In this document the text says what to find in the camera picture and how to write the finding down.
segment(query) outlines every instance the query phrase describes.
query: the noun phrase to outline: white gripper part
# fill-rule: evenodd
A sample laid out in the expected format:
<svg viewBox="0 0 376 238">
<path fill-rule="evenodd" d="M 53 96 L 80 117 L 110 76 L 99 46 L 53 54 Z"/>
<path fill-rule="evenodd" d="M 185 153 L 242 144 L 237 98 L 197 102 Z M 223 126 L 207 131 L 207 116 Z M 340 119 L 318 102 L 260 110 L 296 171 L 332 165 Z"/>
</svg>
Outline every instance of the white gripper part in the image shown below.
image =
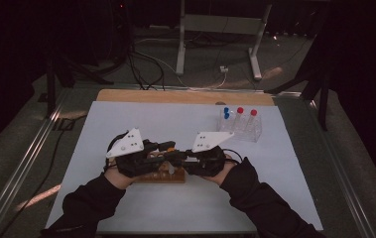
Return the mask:
<svg viewBox="0 0 376 238">
<path fill-rule="evenodd" d="M 106 158 L 129 155 L 144 150 L 141 132 L 138 128 L 132 129 L 125 137 L 120 139 L 107 153 Z"/>
<path fill-rule="evenodd" d="M 199 132 L 194 140 L 192 151 L 209 151 L 234 136 L 233 132 Z"/>
</svg>

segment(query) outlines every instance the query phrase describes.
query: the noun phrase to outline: metal rail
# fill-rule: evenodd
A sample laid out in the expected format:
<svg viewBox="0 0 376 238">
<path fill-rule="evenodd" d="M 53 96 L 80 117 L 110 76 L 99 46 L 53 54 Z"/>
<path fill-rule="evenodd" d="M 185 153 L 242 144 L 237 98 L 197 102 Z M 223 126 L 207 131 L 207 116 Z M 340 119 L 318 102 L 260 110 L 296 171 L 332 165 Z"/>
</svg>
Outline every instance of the metal rail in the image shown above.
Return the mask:
<svg viewBox="0 0 376 238">
<path fill-rule="evenodd" d="M 45 119 L 35 139 L 27 150 L 27 153 L 2 189 L 2 192 L 0 193 L 0 224 L 5 216 L 5 213 L 8 211 L 12 201 L 14 200 L 18 190 L 20 189 L 24 179 L 27 177 L 27 174 L 30 171 L 35 159 L 37 158 L 39 151 L 43 148 L 43 145 L 50 132 L 52 131 L 56 120 L 59 118 L 63 103 L 67 99 L 69 93 L 69 89 L 63 89 L 58 98 L 58 107 L 54 110 L 49 118 Z"/>
</svg>

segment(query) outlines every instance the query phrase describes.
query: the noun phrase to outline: clear plastic container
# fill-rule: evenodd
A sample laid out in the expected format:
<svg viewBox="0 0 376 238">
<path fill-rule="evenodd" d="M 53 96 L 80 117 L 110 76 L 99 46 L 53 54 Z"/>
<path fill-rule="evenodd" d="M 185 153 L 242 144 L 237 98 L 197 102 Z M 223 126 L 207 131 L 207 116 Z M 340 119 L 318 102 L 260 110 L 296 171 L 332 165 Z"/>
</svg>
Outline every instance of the clear plastic container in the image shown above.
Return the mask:
<svg viewBox="0 0 376 238">
<path fill-rule="evenodd" d="M 258 142 L 262 133 L 262 121 L 259 113 L 255 115 L 253 113 L 238 113 L 225 108 L 220 111 L 217 126 L 218 131 L 234 132 L 233 139 L 241 141 Z"/>
</svg>

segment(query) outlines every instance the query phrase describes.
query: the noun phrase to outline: wooden block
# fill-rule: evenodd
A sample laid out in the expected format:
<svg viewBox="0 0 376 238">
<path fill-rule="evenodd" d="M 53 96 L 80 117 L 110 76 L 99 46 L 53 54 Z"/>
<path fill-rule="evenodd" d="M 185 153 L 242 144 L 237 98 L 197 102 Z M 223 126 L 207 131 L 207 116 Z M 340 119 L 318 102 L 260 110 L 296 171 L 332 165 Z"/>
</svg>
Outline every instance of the wooden block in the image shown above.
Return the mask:
<svg viewBox="0 0 376 238">
<path fill-rule="evenodd" d="M 135 182 L 137 183 L 184 183 L 185 170 L 183 168 L 175 168 L 175 172 L 169 173 L 169 163 L 164 162 L 157 172 L 140 176 Z"/>
</svg>

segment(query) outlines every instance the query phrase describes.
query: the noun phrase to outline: metal frame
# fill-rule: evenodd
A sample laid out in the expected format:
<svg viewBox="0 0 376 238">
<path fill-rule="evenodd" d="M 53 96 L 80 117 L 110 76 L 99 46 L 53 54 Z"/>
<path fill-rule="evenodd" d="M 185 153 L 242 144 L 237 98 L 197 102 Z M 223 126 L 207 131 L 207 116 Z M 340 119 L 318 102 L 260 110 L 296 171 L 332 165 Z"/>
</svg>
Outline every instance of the metal frame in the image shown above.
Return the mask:
<svg viewBox="0 0 376 238">
<path fill-rule="evenodd" d="M 185 31 L 203 31 L 256 35 L 255 45 L 249 49 L 249 59 L 253 70 L 253 78 L 255 80 L 262 79 L 256 55 L 264 35 L 272 5 L 267 5 L 264 15 L 261 19 L 258 19 L 186 14 L 185 0 L 181 1 L 180 39 L 176 75 L 182 76 L 184 74 L 186 53 Z"/>
</svg>

